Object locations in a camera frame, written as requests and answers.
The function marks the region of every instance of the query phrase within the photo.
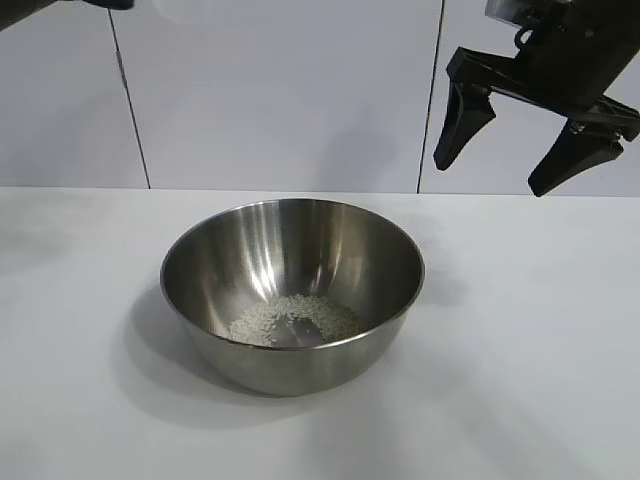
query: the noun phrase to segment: white tabletop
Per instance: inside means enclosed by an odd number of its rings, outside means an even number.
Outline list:
[[[427,280],[370,371],[274,399],[203,363],[158,272],[282,196],[0,190],[0,478],[640,478],[640,199],[311,195],[397,222]]]

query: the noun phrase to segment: uncooked rice grain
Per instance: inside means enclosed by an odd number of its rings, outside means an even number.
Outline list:
[[[276,297],[268,303],[260,302],[248,308],[229,325],[229,338],[252,345],[271,346],[272,332],[282,316],[290,319],[308,318],[318,327],[326,343],[343,340],[363,331],[362,322],[347,307],[327,297],[295,295]]]

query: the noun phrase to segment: stainless steel bowl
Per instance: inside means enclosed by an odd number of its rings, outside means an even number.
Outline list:
[[[420,250],[398,226],[342,203],[285,199],[215,215],[169,250],[161,283],[196,347],[249,389],[303,395],[364,372],[402,326],[424,280]],[[362,333],[306,346],[229,339],[229,325],[257,302],[328,297],[355,312]]]

